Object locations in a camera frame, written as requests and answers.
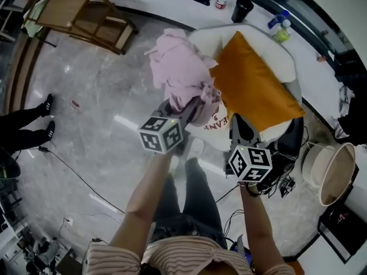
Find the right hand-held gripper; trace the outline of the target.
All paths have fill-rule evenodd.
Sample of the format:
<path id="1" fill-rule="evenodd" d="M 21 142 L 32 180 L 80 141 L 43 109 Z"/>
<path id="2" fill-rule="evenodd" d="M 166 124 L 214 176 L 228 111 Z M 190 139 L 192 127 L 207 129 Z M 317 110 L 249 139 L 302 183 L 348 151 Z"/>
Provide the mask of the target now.
<path id="1" fill-rule="evenodd" d="M 229 130 L 230 151 L 225 153 L 224 172 L 241 183 L 260 183 L 272 170 L 270 150 L 265 148 L 256 128 L 250 126 L 249 140 L 239 135 L 238 113 L 234 113 Z"/>

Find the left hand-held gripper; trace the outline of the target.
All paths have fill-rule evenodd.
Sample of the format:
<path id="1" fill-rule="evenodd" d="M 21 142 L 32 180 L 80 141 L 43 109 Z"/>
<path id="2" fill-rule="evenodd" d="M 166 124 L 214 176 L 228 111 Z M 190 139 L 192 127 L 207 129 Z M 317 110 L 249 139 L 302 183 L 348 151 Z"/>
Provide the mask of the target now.
<path id="1" fill-rule="evenodd" d="M 199 96 L 192 98 L 187 106 L 176 112 L 165 100 L 138 129 L 145 150 L 166 154 L 184 140 L 184 129 L 194 122 L 202 105 Z"/>

